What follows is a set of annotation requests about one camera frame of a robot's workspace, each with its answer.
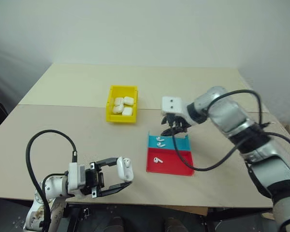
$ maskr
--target wooden table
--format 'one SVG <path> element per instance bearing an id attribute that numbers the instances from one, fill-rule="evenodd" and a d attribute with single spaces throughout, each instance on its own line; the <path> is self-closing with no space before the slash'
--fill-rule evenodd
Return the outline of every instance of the wooden table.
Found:
<path id="1" fill-rule="evenodd" d="M 136 124 L 105 122 L 104 105 L 111 84 L 137 85 L 139 109 Z M 239 152 L 209 172 L 177 176 L 146 172 L 147 135 L 159 135 L 160 98 L 181 96 L 187 101 L 211 86 L 228 90 L 247 88 L 234 69 L 151 68 L 53 64 L 0 126 L 0 197 L 33 199 L 34 186 L 25 163 L 29 139 L 45 129 L 69 135 L 78 150 L 78 162 L 89 163 L 108 157 L 129 157 L 133 184 L 107 197 L 71 198 L 75 203 L 124 203 L 202 207 L 271 207 L 250 180 Z M 249 94 L 235 97 L 257 119 L 257 105 Z M 263 110 L 268 130 L 289 136 L 277 119 Z M 207 122 L 189 129 L 194 163 L 207 167 L 219 161 L 232 144 Z M 67 170 L 72 148 L 61 136 L 45 134 L 31 152 L 38 180 L 49 173 Z M 106 186 L 119 183 L 116 168 L 103 169 Z"/>

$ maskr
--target yellow bin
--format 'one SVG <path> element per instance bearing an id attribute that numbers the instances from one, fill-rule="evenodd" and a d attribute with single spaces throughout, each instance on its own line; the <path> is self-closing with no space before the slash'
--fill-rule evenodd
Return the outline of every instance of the yellow bin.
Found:
<path id="1" fill-rule="evenodd" d="M 115 98 L 124 98 L 124 97 L 134 98 L 133 106 L 128 106 L 133 108 L 132 116 L 123 116 L 121 114 L 113 113 Z M 135 123 L 136 111 L 137 111 L 137 86 L 111 86 L 105 110 L 106 121 Z"/>

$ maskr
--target black cable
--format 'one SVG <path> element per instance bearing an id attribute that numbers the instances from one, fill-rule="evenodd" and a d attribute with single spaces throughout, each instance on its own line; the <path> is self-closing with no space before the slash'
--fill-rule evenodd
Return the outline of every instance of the black cable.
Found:
<path id="1" fill-rule="evenodd" d="M 49 228 L 49 224 L 51 222 L 51 218 L 50 218 L 50 208 L 49 208 L 49 205 L 48 205 L 48 201 L 46 199 L 46 196 L 45 194 L 43 193 L 35 175 L 34 175 L 34 172 L 33 172 L 33 169 L 32 169 L 32 165 L 31 165 L 31 161 L 30 161 L 30 150 L 31 150 L 31 146 L 33 144 L 33 141 L 39 137 L 40 135 L 42 134 L 45 134 L 45 133 L 56 133 L 56 134 L 60 134 L 62 135 L 63 137 L 65 137 L 72 145 L 73 147 L 73 153 L 72 153 L 72 162 L 77 162 L 77 151 L 76 151 L 76 147 L 75 147 L 75 144 L 74 142 L 72 141 L 72 139 L 70 139 L 66 134 L 58 131 L 58 130 L 43 130 L 43 131 L 40 131 L 39 133 L 36 133 L 28 142 L 27 144 L 27 148 L 26 148 L 26 165 L 27 165 L 27 169 L 28 169 L 28 172 L 29 172 L 29 176 L 31 178 L 31 181 L 33 183 L 33 185 L 35 186 L 35 188 L 37 189 L 37 192 L 38 194 L 40 195 L 42 201 L 43 201 L 43 204 L 44 204 L 44 222 L 43 222 L 43 229 L 42 231 L 43 232 L 47 232 L 48 231 L 48 228 Z"/>
<path id="2" fill-rule="evenodd" d="M 232 91 L 226 94 L 223 94 L 217 98 L 215 98 L 214 100 L 212 100 L 212 102 L 208 105 L 207 110 L 206 110 L 206 115 L 208 115 L 209 109 L 213 106 L 213 104 L 215 104 L 217 101 L 219 101 L 222 98 L 228 97 L 230 95 L 234 95 L 234 94 L 239 94 L 239 93 L 250 93 L 253 94 L 256 98 L 257 98 L 257 102 L 258 102 L 258 108 L 259 108 L 259 125 L 262 127 L 262 103 L 261 103 L 261 97 L 260 95 L 250 89 L 241 89 L 241 90 L 236 90 L 236 91 Z"/>
<path id="3" fill-rule="evenodd" d="M 48 178 L 50 178 L 51 176 L 55 176 L 55 175 L 65 175 L 65 173 L 53 173 L 53 174 L 49 174 L 49 175 L 47 175 L 45 178 L 44 178 L 44 180 L 43 180 L 43 182 L 42 182 L 42 191 L 43 191 L 43 194 L 46 196 L 46 194 L 45 194 L 45 183 L 46 183 L 46 181 L 47 181 L 47 179 Z"/>
<path id="4" fill-rule="evenodd" d="M 187 163 L 187 161 L 182 157 L 182 155 L 180 154 L 177 145 L 176 145 L 176 140 L 175 140 L 175 136 L 174 136 L 174 131 L 173 128 L 171 128 L 171 132 L 172 132 L 172 139 L 173 139 L 173 144 L 174 144 L 174 148 L 175 151 L 178 155 L 178 157 L 180 158 L 180 160 L 189 168 L 198 171 L 198 172 L 206 172 L 206 171 L 210 171 L 218 166 L 220 166 L 224 161 L 226 161 L 232 154 L 234 151 L 236 151 L 238 149 L 239 146 L 241 146 L 244 142 L 246 142 L 248 139 L 250 139 L 251 137 L 246 137 L 243 140 L 241 140 L 238 144 L 236 144 L 227 154 L 224 158 L 222 158 L 219 162 L 217 162 L 216 164 L 208 167 L 208 168 L 196 168 L 194 166 L 191 166 L 190 164 Z"/>
<path id="5" fill-rule="evenodd" d="M 263 134 L 279 137 L 279 138 L 287 141 L 290 144 L 290 139 L 282 134 L 278 134 L 275 132 L 264 132 Z"/>

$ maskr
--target blue tray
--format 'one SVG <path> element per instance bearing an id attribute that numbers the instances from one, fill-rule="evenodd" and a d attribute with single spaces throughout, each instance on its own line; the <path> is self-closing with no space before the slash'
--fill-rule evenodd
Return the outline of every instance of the blue tray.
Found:
<path id="1" fill-rule="evenodd" d="M 161 139 L 164 139 L 164 141 L 161 142 L 162 144 L 165 144 L 164 147 L 157 146 L 157 143 L 158 143 L 157 137 L 158 136 L 153 136 L 153 135 L 148 134 L 148 147 L 175 150 L 172 137 L 160 136 Z M 178 150 L 191 151 L 188 135 L 186 135 L 184 139 L 175 138 L 175 140 L 176 140 L 176 145 L 177 145 Z"/>

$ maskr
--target white wall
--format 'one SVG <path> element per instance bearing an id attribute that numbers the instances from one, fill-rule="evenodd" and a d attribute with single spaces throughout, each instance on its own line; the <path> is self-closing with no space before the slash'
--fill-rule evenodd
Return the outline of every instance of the white wall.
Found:
<path id="1" fill-rule="evenodd" d="M 0 0 L 0 100 L 52 62 L 238 68 L 290 123 L 290 0 Z"/>

